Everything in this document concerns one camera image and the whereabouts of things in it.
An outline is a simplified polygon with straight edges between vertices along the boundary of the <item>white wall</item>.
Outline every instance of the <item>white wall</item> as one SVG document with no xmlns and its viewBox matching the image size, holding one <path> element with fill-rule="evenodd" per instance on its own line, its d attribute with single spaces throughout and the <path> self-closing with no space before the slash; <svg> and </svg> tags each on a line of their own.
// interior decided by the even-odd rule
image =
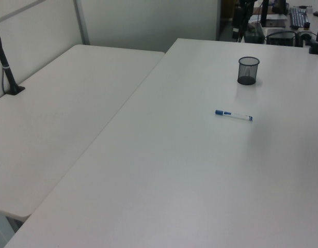
<svg viewBox="0 0 318 248">
<path fill-rule="evenodd" d="M 0 18 L 24 8 L 37 0 L 0 0 Z"/>
<path fill-rule="evenodd" d="M 218 0 L 77 0 L 91 45 L 166 52 L 177 38 L 215 40 Z"/>
<path fill-rule="evenodd" d="M 0 35 L 18 84 L 70 47 L 82 44 L 73 0 L 45 0 L 0 22 Z M 0 62 L 0 96 L 1 76 Z"/>
</svg>

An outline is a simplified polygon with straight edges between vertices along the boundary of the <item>desk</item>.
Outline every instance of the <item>desk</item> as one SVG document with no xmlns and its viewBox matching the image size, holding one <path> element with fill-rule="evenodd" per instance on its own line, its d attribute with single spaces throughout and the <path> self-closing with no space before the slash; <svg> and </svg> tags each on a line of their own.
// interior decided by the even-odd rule
<svg viewBox="0 0 318 248">
<path fill-rule="evenodd" d="M 162 57 L 77 45 L 0 98 L 0 213 L 32 214 Z"/>
<path fill-rule="evenodd" d="M 178 39 L 14 247 L 318 247 L 318 56 Z"/>
<path fill-rule="evenodd" d="M 290 8 L 294 6 L 301 6 L 301 5 L 306 5 L 306 6 L 313 6 L 313 12 L 318 11 L 318 0 L 291 0 L 287 1 L 290 4 Z M 259 7 L 261 5 L 262 1 L 257 1 L 255 2 L 255 7 Z M 299 28 L 298 30 L 294 30 L 295 32 L 304 32 L 304 31 L 309 31 L 317 34 L 318 31 L 318 17 L 315 17 L 312 13 L 307 13 L 308 20 L 310 22 L 310 29 L 309 30 L 304 30 L 303 28 Z M 290 15 L 287 15 L 287 20 L 285 22 L 286 28 L 280 28 L 280 27 L 266 27 L 262 28 L 264 36 L 267 35 L 267 31 L 269 28 L 276 28 L 276 29 L 286 29 L 286 30 L 292 30 L 290 28 L 291 25 L 291 19 Z"/>
</svg>

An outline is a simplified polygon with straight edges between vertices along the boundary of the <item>black keyboard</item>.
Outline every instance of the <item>black keyboard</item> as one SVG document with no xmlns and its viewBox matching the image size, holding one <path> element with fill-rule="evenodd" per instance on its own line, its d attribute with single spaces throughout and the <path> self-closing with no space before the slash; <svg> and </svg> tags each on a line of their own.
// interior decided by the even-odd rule
<svg viewBox="0 0 318 248">
<path fill-rule="evenodd" d="M 290 8 L 291 26 L 304 27 L 308 22 L 306 11 L 299 8 Z"/>
</svg>

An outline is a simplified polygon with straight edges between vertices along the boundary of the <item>floor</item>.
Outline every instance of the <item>floor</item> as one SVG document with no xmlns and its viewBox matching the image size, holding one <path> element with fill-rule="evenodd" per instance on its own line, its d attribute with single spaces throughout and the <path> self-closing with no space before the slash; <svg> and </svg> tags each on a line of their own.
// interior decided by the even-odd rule
<svg viewBox="0 0 318 248">
<path fill-rule="evenodd" d="M 232 39 L 233 27 L 231 26 L 231 24 L 232 24 L 231 20 L 221 19 L 219 41 L 236 42 L 235 39 Z"/>
</svg>

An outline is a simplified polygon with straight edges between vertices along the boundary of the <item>blue pen cap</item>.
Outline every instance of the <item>blue pen cap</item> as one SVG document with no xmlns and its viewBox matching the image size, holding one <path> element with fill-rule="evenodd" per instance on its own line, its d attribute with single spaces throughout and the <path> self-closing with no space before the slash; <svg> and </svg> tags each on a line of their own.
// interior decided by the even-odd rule
<svg viewBox="0 0 318 248">
<path fill-rule="evenodd" d="M 216 115 L 223 115 L 223 111 L 221 111 L 221 110 L 216 110 L 216 111 L 215 111 L 215 114 L 216 114 Z"/>
</svg>

